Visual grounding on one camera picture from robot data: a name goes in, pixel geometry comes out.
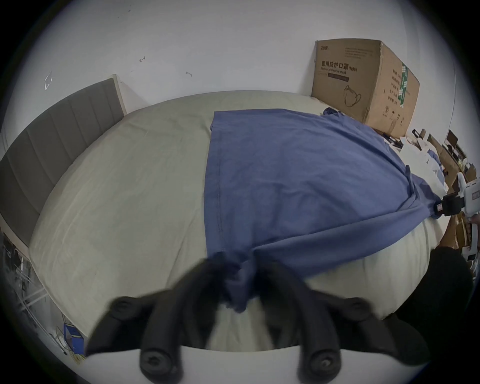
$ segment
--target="blue cloth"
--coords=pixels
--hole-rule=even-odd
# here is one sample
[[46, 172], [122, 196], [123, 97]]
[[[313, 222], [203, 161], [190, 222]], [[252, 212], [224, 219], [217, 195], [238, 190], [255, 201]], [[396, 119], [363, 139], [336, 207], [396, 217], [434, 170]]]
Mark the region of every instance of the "blue cloth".
[[223, 111], [211, 128], [207, 253], [228, 266], [239, 312], [257, 257], [312, 276], [395, 243], [440, 201], [381, 136], [341, 113]]
[[434, 159], [437, 162], [437, 164], [440, 167], [440, 170], [437, 172], [438, 180], [440, 180], [440, 183], [442, 184], [445, 183], [445, 175], [443, 173], [442, 163], [440, 162], [440, 159], [438, 158], [437, 154], [431, 149], [429, 149], [427, 153], [430, 155], [432, 159]]

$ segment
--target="white bedsheet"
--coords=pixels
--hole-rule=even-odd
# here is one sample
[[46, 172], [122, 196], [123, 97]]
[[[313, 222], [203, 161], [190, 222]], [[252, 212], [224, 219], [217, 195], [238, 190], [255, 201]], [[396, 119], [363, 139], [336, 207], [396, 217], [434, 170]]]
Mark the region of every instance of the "white bedsheet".
[[[42, 210], [30, 256], [49, 295], [85, 335], [113, 298], [169, 287], [206, 256], [203, 190], [213, 113], [251, 108], [320, 114], [326, 105], [264, 91], [170, 100], [127, 115], [63, 175]], [[445, 227], [427, 219], [396, 244], [308, 284], [364, 297], [386, 316], [425, 274]], [[261, 316], [255, 300], [240, 315], [221, 306], [209, 347], [269, 349]]]

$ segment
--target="upholstered headboard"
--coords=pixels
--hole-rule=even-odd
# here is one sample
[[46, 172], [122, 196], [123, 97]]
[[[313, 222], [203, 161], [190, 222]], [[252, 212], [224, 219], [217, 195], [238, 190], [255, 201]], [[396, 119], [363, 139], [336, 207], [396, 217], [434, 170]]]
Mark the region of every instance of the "upholstered headboard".
[[8, 237], [29, 246], [55, 184], [124, 111], [113, 76], [59, 101], [22, 131], [0, 161], [0, 225]]

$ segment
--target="cardboard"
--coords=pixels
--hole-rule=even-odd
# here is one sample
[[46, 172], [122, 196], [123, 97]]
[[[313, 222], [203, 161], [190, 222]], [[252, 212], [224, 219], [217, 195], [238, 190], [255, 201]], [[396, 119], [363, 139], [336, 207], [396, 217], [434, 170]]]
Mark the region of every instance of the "cardboard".
[[467, 172], [465, 172], [465, 180], [471, 182], [477, 178], [477, 170], [473, 165], [470, 166]]
[[381, 41], [317, 41], [312, 96], [393, 137], [405, 136], [420, 83]]

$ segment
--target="screw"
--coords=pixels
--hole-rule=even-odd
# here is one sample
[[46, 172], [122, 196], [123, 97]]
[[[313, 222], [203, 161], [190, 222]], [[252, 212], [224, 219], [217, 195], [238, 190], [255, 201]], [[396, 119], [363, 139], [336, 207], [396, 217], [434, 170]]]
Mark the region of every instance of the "screw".
[[165, 375], [172, 369], [167, 354], [159, 351], [147, 351], [142, 354], [142, 369], [153, 375]]
[[310, 359], [310, 369], [315, 374], [325, 374], [336, 369], [336, 359], [332, 353], [316, 353]]

